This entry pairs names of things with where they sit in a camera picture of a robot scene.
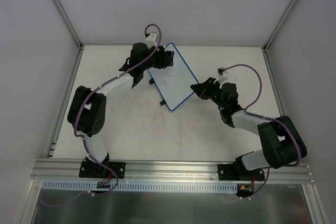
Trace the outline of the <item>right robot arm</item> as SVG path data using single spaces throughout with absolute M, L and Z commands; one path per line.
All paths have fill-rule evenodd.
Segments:
M 234 83 L 219 84 L 214 78 L 191 85 L 202 100 L 213 101 L 224 124 L 259 136 L 261 149 L 244 154 L 219 172 L 222 180 L 248 180 L 263 168 L 298 165 L 307 155 L 307 148 L 290 117 L 267 118 L 246 112 L 238 103 Z

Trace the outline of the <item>blue-framed whiteboard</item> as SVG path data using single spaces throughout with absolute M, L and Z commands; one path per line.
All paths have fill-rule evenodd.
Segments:
M 199 81 L 172 42 L 164 50 L 174 53 L 173 66 L 165 69 L 151 68 L 148 72 L 162 97 L 160 105 L 166 105 L 173 112 L 194 94 L 191 85 L 198 84 Z

